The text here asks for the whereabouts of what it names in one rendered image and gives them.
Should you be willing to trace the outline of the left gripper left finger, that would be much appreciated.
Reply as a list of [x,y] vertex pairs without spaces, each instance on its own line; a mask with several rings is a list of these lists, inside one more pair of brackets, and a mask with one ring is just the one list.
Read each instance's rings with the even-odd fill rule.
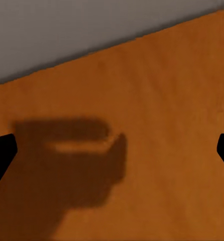
[[18,147],[13,134],[0,137],[0,180],[17,152]]

